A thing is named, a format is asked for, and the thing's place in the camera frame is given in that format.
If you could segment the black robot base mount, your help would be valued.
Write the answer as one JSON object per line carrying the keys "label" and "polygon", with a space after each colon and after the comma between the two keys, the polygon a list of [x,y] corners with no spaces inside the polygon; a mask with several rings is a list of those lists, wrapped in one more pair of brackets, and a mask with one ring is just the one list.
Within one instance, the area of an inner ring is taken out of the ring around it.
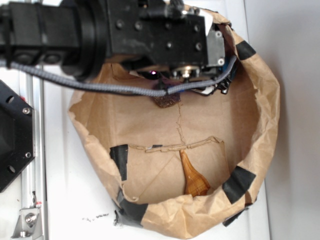
{"label": "black robot base mount", "polygon": [[0,192],[35,158],[33,108],[0,82]]}

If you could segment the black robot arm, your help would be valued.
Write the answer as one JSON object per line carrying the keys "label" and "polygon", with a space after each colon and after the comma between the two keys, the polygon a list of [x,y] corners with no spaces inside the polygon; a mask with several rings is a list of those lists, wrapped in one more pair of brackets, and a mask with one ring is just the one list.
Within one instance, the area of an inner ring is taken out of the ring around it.
{"label": "black robot arm", "polygon": [[[181,0],[64,0],[59,6],[9,2],[0,7],[0,65],[96,93],[163,97],[211,87],[228,91],[235,55],[218,25]],[[119,64],[158,89],[92,83],[103,64]]]}

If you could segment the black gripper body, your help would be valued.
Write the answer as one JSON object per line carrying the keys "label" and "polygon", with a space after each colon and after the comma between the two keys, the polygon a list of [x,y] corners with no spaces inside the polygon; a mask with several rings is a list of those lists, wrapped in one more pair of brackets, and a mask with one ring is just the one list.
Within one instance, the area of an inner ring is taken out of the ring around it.
{"label": "black gripper body", "polygon": [[154,88],[107,84],[106,91],[164,97],[186,90],[226,94],[235,72],[213,17],[181,0],[108,0],[106,60],[156,80]]}

